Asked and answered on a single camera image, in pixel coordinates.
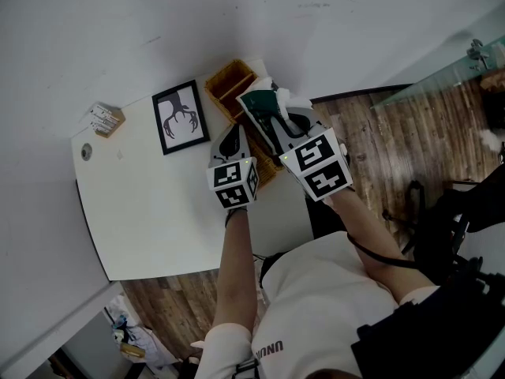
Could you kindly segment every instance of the white wall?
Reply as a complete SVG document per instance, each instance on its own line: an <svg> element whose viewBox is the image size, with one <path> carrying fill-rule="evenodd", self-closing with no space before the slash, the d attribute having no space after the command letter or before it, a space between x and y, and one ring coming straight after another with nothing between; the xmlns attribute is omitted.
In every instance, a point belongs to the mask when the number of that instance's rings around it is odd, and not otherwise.
<svg viewBox="0 0 505 379"><path fill-rule="evenodd" d="M3 182L0 198L2 372L12 357L108 280L89 239L74 182Z"/></svg>
<svg viewBox="0 0 505 379"><path fill-rule="evenodd" d="M53 373L50 362L45 361L28 376L28 379L60 379L60 377Z"/></svg>
<svg viewBox="0 0 505 379"><path fill-rule="evenodd" d="M132 363L121 356L111 333L109 320L98 313L62 349L88 379L123 378Z"/></svg>
<svg viewBox="0 0 505 379"><path fill-rule="evenodd" d="M79 306L57 325L24 348L15 358L9 360L0 371L2 379L25 379L122 291L123 288L119 282L104 287L85 304Z"/></svg>
<svg viewBox="0 0 505 379"><path fill-rule="evenodd" d="M107 284L69 146L92 102L124 106L235 57L262 57L308 97L376 87L404 69L395 82L411 82L433 67L417 62L504 2L0 0L0 371ZM484 24L489 35L505 34L499 26Z"/></svg>

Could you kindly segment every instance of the white t-shirt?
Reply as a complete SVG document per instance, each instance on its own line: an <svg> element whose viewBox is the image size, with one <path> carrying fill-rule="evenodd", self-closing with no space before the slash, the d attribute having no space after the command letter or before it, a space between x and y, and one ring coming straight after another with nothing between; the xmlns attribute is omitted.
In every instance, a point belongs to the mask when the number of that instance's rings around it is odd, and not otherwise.
<svg viewBox="0 0 505 379"><path fill-rule="evenodd" d="M303 379L321 369L360 377L350 348L359 340L356 330L398 307L391 293L366 275L341 231L283 255L265 275L263 287L270 306L254 338L240 325L214 327L205 338L196 379L229 378L252 354L262 379ZM418 289L400 304L422 302L436 289Z"/></svg>

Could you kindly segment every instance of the antler drawing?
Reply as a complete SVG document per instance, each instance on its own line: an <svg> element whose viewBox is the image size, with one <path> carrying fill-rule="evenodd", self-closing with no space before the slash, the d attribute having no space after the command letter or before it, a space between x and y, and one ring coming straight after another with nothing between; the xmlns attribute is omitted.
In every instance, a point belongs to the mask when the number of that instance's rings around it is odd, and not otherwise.
<svg viewBox="0 0 505 379"><path fill-rule="evenodd" d="M172 112L172 115L165 119L165 122L163 123L163 128L165 129L166 135L168 137L175 139L175 135L172 132L172 129L170 128L170 120L175 119L175 122L178 123L176 115L181 112L182 116L186 118L186 114L189 114L189 124L193 128L191 133L193 133L196 128L198 128L198 117L196 116L195 111L185 111L188 110L189 107L187 105L182 105L181 104L181 97L179 96L178 92L175 92L173 94L170 94L169 96L166 96L162 102L164 101L170 101L172 103L172 106L174 107L174 112Z"/></svg>

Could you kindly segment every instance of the white table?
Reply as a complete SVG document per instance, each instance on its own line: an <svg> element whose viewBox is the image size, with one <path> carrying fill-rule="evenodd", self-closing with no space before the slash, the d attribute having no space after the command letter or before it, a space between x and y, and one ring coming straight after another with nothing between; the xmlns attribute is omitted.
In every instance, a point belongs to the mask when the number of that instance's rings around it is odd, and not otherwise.
<svg viewBox="0 0 505 379"><path fill-rule="evenodd" d="M249 65L267 75L263 61ZM211 140L228 121L198 77ZM126 122L108 139L91 128L72 139L84 214L110 280L173 276L219 267L225 212L208 189L211 142L164 156L151 97L125 108ZM89 161L80 157L92 146ZM301 187L286 171L258 192L249 207L253 251L272 255L312 240Z"/></svg>

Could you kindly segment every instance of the wicker basket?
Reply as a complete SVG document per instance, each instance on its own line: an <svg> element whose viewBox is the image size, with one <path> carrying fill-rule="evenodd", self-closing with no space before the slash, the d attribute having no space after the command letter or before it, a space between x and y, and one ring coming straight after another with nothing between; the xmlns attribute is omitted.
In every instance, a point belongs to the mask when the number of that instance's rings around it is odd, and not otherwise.
<svg viewBox="0 0 505 379"><path fill-rule="evenodd" d="M242 60L235 59L206 81L205 91L231 123L244 126L251 156L256 157L258 162L261 188L273 180L283 167L277 156L271 154L267 142L236 100L257 78Z"/></svg>

